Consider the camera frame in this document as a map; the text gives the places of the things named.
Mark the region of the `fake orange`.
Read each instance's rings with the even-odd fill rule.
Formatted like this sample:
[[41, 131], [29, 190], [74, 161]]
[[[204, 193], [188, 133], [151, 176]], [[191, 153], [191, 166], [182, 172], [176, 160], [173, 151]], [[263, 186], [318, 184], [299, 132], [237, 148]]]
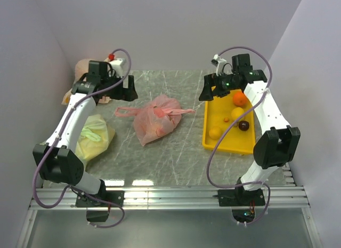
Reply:
[[243, 92], [238, 91], [233, 95], [232, 102], [237, 107], [244, 107], [248, 103], [248, 99]]

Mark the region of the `pink plastic bag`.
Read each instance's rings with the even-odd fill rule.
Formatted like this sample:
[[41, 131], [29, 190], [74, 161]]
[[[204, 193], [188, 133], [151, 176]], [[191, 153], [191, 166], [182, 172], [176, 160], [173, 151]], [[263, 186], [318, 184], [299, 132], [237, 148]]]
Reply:
[[178, 100], [165, 94], [157, 96], [141, 108], [118, 107], [117, 117], [133, 117], [133, 128], [142, 146], [173, 132], [183, 114], [194, 113], [193, 109], [183, 109]]

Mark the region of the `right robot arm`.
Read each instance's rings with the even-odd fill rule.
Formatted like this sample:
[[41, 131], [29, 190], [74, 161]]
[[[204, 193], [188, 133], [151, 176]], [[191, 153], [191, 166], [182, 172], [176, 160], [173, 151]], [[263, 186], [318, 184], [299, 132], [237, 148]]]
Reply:
[[233, 90], [241, 90], [252, 105], [248, 113], [255, 113], [262, 136], [254, 146], [254, 161], [248, 171], [234, 187], [219, 188], [219, 203], [227, 206], [267, 205], [269, 197], [263, 195], [261, 187], [275, 170], [293, 160], [301, 133], [283, 117], [269, 89], [272, 78], [253, 68], [249, 54], [232, 57], [230, 74], [224, 72], [226, 63], [219, 54], [214, 55], [212, 64], [216, 72], [204, 76], [199, 100], [212, 101]]

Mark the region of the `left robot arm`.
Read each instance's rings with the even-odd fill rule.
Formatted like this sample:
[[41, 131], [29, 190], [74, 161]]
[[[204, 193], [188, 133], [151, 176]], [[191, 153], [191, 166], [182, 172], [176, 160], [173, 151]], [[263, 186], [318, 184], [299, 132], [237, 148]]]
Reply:
[[102, 206], [108, 193], [103, 180], [85, 171], [84, 163], [76, 156], [76, 145], [83, 126], [102, 97], [113, 100], [133, 101], [138, 98], [134, 77], [124, 71], [125, 59], [88, 62], [88, 71], [74, 83], [71, 95], [58, 126], [52, 135], [33, 149], [35, 170], [32, 189], [35, 202], [45, 209], [56, 204], [42, 203], [36, 191], [37, 178], [55, 183], [64, 183], [87, 197], [94, 206]]

